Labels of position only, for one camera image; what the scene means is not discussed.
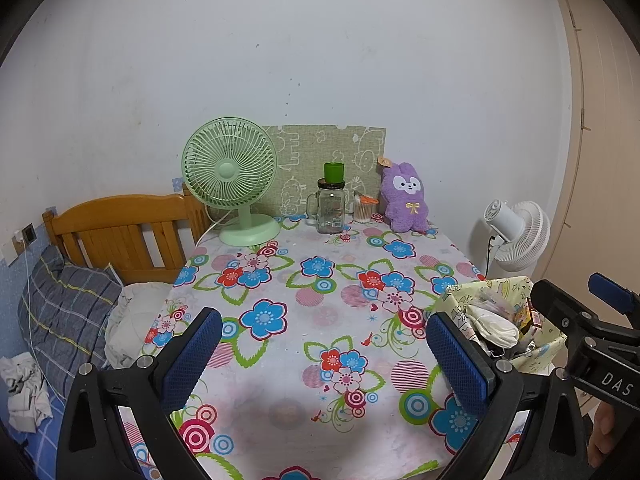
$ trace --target white cable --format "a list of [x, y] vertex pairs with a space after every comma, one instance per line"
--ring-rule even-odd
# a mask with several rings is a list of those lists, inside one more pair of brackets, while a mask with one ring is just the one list
[[66, 406], [64, 400], [60, 399], [60, 396], [56, 392], [56, 389], [51, 385], [51, 383], [47, 379], [47, 376], [44, 374], [44, 371], [42, 370], [42, 368], [40, 367], [40, 363], [38, 362], [38, 358], [36, 356], [36, 351], [33, 348], [33, 337], [31, 335], [31, 283], [30, 283], [31, 275], [29, 274], [29, 261], [27, 259], [27, 247], [26, 247], [26, 245], [24, 247], [24, 253], [23, 254], [24, 254], [24, 267], [27, 269], [27, 303], [26, 303], [26, 305], [27, 305], [27, 318], [28, 318], [28, 324], [29, 324], [29, 343], [31, 345], [31, 354], [33, 355], [33, 360], [36, 362], [36, 366], [38, 367], [38, 370], [40, 370], [41, 375], [44, 377], [45, 382], [49, 385], [49, 388], [51, 389], [53, 394], [60, 401], [60, 404], [62, 404], [62, 406], [64, 408], [64, 406]]
[[[211, 220], [213, 222], [213, 218], [211, 218], [211, 216], [209, 215], [209, 208], [206, 207], [205, 211], [207, 212], [207, 216], [209, 217], [209, 220]], [[215, 222], [214, 224], [209, 226], [209, 229], [207, 229], [206, 231], [203, 232], [202, 236], [200, 237], [200, 239], [197, 241], [196, 243], [196, 247], [200, 245], [200, 242], [202, 241], [202, 239], [209, 234], [209, 231], [211, 231], [215, 226], [217, 226], [220, 222], [222, 222], [226, 217], [229, 216], [229, 214], [233, 211], [233, 209], [230, 209], [229, 211], [226, 212], [226, 214], [217, 222]]]

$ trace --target white fan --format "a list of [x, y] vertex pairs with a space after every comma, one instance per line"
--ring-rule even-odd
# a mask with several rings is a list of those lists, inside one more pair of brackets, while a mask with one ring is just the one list
[[484, 221], [502, 239], [494, 246], [494, 259], [509, 272], [529, 267], [549, 242], [549, 218], [535, 202], [527, 200], [509, 207], [496, 199], [484, 210]]

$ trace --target green fan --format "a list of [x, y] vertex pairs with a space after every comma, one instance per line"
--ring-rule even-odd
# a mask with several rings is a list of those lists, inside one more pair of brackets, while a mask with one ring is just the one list
[[280, 225], [249, 206], [269, 189], [276, 173], [276, 149], [260, 126], [237, 117], [220, 117], [189, 138], [182, 152], [182, 176], [191, 193], [217, 209], [238, 209], [222, 228], [220, 240], [247, 247], [275, 238]]

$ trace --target fan base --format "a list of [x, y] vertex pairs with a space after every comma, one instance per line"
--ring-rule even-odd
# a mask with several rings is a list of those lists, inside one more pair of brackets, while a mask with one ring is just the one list
[[260, 213], [251, 215], [251, 227], [240, 227], [239, 218], [233, 218], [220, 231], [220, 241], [232, 247], [248, 247], [263, 244], [275, 238], [280, 224], [272, 217]]

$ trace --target cotton swab container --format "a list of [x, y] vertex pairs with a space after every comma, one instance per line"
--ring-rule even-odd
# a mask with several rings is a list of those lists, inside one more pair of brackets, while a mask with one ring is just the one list
[[355, 191], [353, 193], [353, 221], [366, 224], [371, 220], [378, 201], [370, 196], [362, 195]]

